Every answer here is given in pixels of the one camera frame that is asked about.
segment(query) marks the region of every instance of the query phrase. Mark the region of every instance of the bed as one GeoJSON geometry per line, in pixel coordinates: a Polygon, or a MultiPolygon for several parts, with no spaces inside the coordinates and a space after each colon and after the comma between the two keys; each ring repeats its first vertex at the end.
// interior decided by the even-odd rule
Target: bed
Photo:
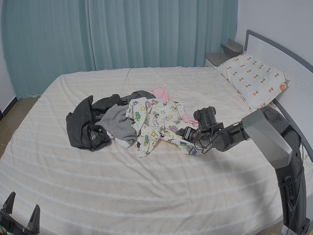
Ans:
{"type": "MultiPolygon", "coordinates": [[[[212,67],[62,75],[7,145],[0,160],[0,203],[15,191],[12,216],[24,225],[38,204],[40,234],[248,235],[281,221],[275,171],[252,140],[206,156],[186,155],[159,141],[141,159],[134,147],[125,149],[115,141],[96,152],[70,146],[65,117],[84,98],[93,95],[96,102],[159,86],[188,114],[214,106],[217,121],[225,126],[250,113],[212,67]]],[[[308,162],[304,167],[310,197],[313,171],[308,162]]]]}

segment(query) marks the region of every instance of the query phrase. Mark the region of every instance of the pink cloth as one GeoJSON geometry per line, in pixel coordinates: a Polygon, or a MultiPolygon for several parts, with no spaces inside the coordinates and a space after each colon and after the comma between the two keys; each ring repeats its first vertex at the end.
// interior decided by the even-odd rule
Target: pink cloth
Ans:
{"type": "MultiPolygon", "coordinates": [[[[163,102],[170,101],[167,92],[162,87],[159,87],[156,90],[151,91],[150,93],[153,94],[157,99],[162,100],[163,102]]],[[[194,127],[198,127],[198,121],[196,121],[193,116],[183,115],[181,119],[185,123],[190,123],[194,127]]]]}
{"type": "Polygon", "coordinates": [[[156,90],[151,91],[150,93],[153,94],[157,99],[162,100],[163,102],[170,101],[167,92],[162,87],[159,87],[156,90]]]}
{"type": "Polygon", "coordinates": [[[183,115],[183,116],[181,116],[180,118],[181,118],[182,121],[184,121],[185,123],[191,123],[194,127],[198,127],[198,121],[196,121],[193,116],[190,116],[190,115],[183,115]]]}

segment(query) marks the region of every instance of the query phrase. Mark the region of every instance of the bed sheet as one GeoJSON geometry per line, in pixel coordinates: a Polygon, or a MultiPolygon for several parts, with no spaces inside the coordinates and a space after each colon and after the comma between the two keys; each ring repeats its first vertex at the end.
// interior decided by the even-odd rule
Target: bed sheet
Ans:
{"type": "MultiPolygon", "coordinates": [[[[274,169],[250,140],[226,152],[186,155],[159,141],[137,158],[116,141],[96,152],[71,147],[65,117],[84,98],[163,87],[186,113],[214,106],[227,126],[250,112],[213,68],[78,72],[57,78],[13,134],[0,160],[0,203],[13,216],[41,208],[40,234],[256,234],[282,218],[274,169]]],[[[304,163],[307,196],[312,170],[304,163]]]]}

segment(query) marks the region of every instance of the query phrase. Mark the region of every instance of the white pillow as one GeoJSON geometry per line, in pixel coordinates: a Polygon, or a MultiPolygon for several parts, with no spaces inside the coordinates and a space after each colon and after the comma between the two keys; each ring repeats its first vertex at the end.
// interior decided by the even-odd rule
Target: white pillow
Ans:
{"type": "Polygon", "coordinates": [[[289,85],[282,71],[246,52],[222,63],[217,70],[237,90],[251,111],[269,104],[289,85]]]}

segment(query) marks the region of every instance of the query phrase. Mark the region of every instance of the headboard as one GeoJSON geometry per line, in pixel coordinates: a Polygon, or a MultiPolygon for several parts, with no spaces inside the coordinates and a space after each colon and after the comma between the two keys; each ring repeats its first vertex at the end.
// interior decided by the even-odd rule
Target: headboard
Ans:
{"type": "Polygon", "coordinates": [[[284,46],[247,30],[245,51],[283,71],[290,79],[288,89],[273,102],[302,138],[313,161],[313,66],[284,46]]]}

